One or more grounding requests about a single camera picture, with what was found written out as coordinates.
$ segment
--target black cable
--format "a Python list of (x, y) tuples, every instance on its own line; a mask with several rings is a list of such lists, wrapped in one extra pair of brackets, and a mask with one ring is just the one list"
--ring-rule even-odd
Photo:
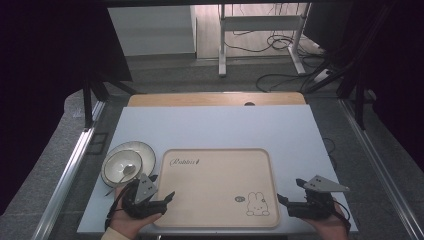
[(345, 212), (347, 213), (347, 220), (349, 221), (350, 220), (350, 213), (349, 213), (349, 211), (347, 210), (347, 208), (345, 207), (345, 206), (343, 206), (343, 204), (341, 204), (341, 203), (339, 203), (339, 202), (337, 202), (336, 200), (334, 200), (333, 199), (333, 202), (335, 202), (335, 203), (337, 203), (340, 207), (342, 207), (344, 210), (345, 210)]
[(324, 53), (310, 53), (302, 47), (300, 42), (299, 42), (299, 48), (297, 49), (297, 54), (299, 56), (314, 56), (314, 57), (323, 57), (323, 58), (327, 57), (327, 55), (328, 55), (326, 52), (324, 52)]
[(297, 15), (297, 13), (298, 13), (298, 11), (299, 11), (299, 5), (300, 5), (300, 3), (298, 3), (298, 4), (297, 4), (297, 8), (296, 8), (296, 13), (295, 13), (295, 15)]
[(338, 219), (340, 219), (340, 221), (342, 221), (342, 223), (345, 225), (345, 228), (346, 228), (346, 234), (349, 235), (350, 227), (351, 227), (349, 220), (346, 219), (342, 214), (338, 213), (337, 211), (334, 211), (333, 215), (336, 216)]
[(242, 47), (230, 46), (226, 42), (224, 42), (224, 44), (229, 48), (240, 49), (240, 50), (247, 51), (247, 52), (263, 52), (263, 51), (266, 51), (267, 49), (272, 47), (272, 46), (268, 46), (268, 47), (261, 49), (261, 50), (251, 50), (251, 49), (246, 49), (246, 48), (242, 48)]
[(243, 9), (241, 9), (241, 4), (240, 4), (240, 12), (243, 14), (243, 16), (244, 16), (244, 12), (243, 12)]
[(289, 4), (287, 3), (286, 4), (286, 13), (285, 13), (285, 15), (287, 15), (287, 12), (289, 11)]
[[(274, 4), (275, 5), (275, 10), (274, 10), (274, 15), (275, 16), (277, 16), (277, 4)], [(281, 11), (282, 11), (282, 9), (283, 9), (283, 3), (281, 3), (281, 5), (280, 5), (280, 10), (278, 11), (278, 16), (280, 16), (281, 15)], [(270, 35), (270, 37), (271, 36), (274, 36), (275, 35), (275, 30), (274, 31), (271, 31), (271, 35)]]
[(278, 34), (274, 34), (271, 35), (267, 38), (266, 42), (268, 43), (268, 46), (271, 46), (273, 49), (281, 51), (284, 50), (286, 48), (288, 48), (288, 44), (286, 43), (285, 46), (283, 47), (276, 47), (275, 43), (279, 42), (279, 43), (283, 43), (284, 41), (288, 42), (288, 44), (293, 42), (293, 39), (290, 39), (284, 35), (278, 35)]
[(277, 6), (278, 3), (274, 3), (272, 8), (268, 11), (267, 15), (269, 15), (269, 13), (272, 11), (272, 9), (274, 9)]
[(259, 87), (259, 81), (261, 80), (261, 79), (263, 79), (263, 78), (266, 78), (266, 77), (271, 77), (271, 76), (273, 76), (273, 77), (281, 77), (281, 76), (284, 76), (284, 75), (282, 75), (282, 74), (266, 74), (266, 75), (263, 75), (263, 76), (261, 76), (261, 77), (259, 77), (257, 80), (256, 80), (256, 83), (255, 83), (255, 85), (256, 85), (256, 88), (257, 89), (259, 89), (261, 92), (264, 92), (264, 93), (268, 93), (268, 92), (270, 92), (270, 90), (264, 90), (264, 89), (262, 89), (261, 87)]
[(322, 138), (322, 140), (327, 140), (330, 141), (330, 143), (333, 145), (331, 150), (328, 151), (328, 154), (331, 154), (332, 152), (334, 152), (336, 150), (336, 144), (334, 143), (334, 141), (330, 138)]
[(130, 186), (131, 186), (131, 183), (125, 185), (125, 187), (121, 190), (121, 192), (119, 193), (119, 195), (116, 197), (115, 201), (113, 202), (112, 206), (110, 207), (109, 212), (106, 216), (106, 220), (105, 220), (105, 231), (110, 226), (112, 217), (117, 211), (116, 206), (118, 206), (119, 200), (123, 197), (124, 193), (130, 188)]
[[(337, 59), (343, 58), (344, 55), (346, 55), (346, 52), (349, 52), (350, 51), (350, 46), (353, 46), (353, 45), (357, 44), (357, 42), (361, 39), (361, 37), (369, 30), (370, 25), (367, 24), (367, 23), (373, 22), (374, 19), (375, 19), (375, 17), (376, 16), (370, 14), (367, 17), (367, 20), (364, 21), (365, 24), (363, 26), (361, 26), (356, 31), (356, 33), (352, 37), (349, 38), (348, 41), (344, 42), (343, 45), (340, 46), (338, 49), (335, 49), (335, 50), (326, 52), (326, 54), (325, 54), (326, 58), (327, 59), (332, 59), (332, 61), (336, 61), (336, 62), (337, 62)], [(311, 53), (308, 53), (307, 51), (305, 51), (300, 44), (299, 44), (299, 46), (302, 49), (301, 51), (303, 51), (303, 52), (305, 52), (307, 54), (311, 54)]]
[(308, 84), (313, 80), (311, 76), (315, 76), (315, 74), (323, 71), (327, 66), (328, 66), (328, 60), (325, 58), (325, 61), (322, 62), (317, 68), (315, 68), (315, 70), (311, 74), (308, 75), (308, 77), (305, 79), (302, 86), (300, 87), (299, 92), (303, 93), (303, 88), (307, 87)]
[(292, 79), (287, 79), (287, 80), (281, 81), (281, 82), (279, 82), (278, 84), (276, 84), (276, 85), (274, 85), (274, 86), (270, 87), (270, 88), (269, 88), (269, 92), (271, 92), (274, 88), (276, 88), (276, 87), (280, 86), (280, 85), (281, 85), (281, 84), (283, 84), (283, 83), (290, 82), (290, 81), (294, 81), (294, 80), (297, 80), (297, 79), (300, 79), (300, 77), (298, 77), (298, 78), (292, 78)]

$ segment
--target table surface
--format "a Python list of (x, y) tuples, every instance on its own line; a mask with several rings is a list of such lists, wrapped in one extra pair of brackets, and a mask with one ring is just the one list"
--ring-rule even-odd
[[(129, 105), (133, 107), (124, 108), (109, 151), (128, 141), (145, 142), (156, 154), (153, 173), (157, 174), (162, 156), (169, 149), (262, 148), (269, 153), (277, 192), (288, 197), (290, 201), (305, 201), (305, 192), (296, 185), (296, 178), (308, 181), (319, 174), (338, 182), (309, 105), (284, 105), (289, 102), (286, 101), (287, 99), (291, 99), (287, 96), (299, 96), (298, 94), (232, 93), (228, 95), (228, 93), (220, 93), (209, 95), (206, 93), (197, 95), (199, 99), (205, 99), (206, 106), (181, 106), (184, 105), (181, 102), (187, 103), (187, 99), (193, 99), (196, 95), (171, 94), (168, 96), (168, 99), (167, 95), (160, 96), (162, 107), (157, 106), (161, 104), (153, 107), (134, 107), (136, 100), (152, 99), (159, 95), (140, 95), (130, 100)], [(182, 99), (180, 102), (176, 101), (177, 96)], [(277, 99), (278, 96), (281, 96), (281, 105), (243, 106), (246, 100), (259, 103), (258, 99), (264, 101), (268, 97)], [(221, 104), (225, 104), (226, 101), (237, 102), (234, 99), (238, 99), (239, 103), (230, 104), (232, 106), (211, 106), (211, 101), (221, 102)], [(177, 106), (167, 106), (170, 103), (175, 103)], [(109, 187), (99, 176), (78, 228), (79, 233), (103, 233), (104, 219), (113, 202), (113, 196), (104, 197), (108, 190)], [(333, 193), (333, 196), (348, 207), (342, 193)], [(142, 233), (275, 235), (314, 232), (308, 224), (289, 217), (283, 206), (280, 206), (280, 215), (279, 225), (272, 229), (159, 228), (149, 225), (142, 229)], [(353, 220), (351, 224), (352, 231), (357, 231)]]

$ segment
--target rectangular tray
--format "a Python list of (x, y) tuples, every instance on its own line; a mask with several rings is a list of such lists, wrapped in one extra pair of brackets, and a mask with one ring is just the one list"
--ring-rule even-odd
[(159, 227), (274, 227), (279, 204), (263, 149), (175, 149), (164, 154), (158, 199), (175, 191)]

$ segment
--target bunny illustration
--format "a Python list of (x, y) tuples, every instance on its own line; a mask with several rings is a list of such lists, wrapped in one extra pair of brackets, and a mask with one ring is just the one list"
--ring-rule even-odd
[(249, 203), (247, 204), (248, 216), (268, 216), (268, 205), (266, 204), (264, 195), (261, 192), (249, 193)]

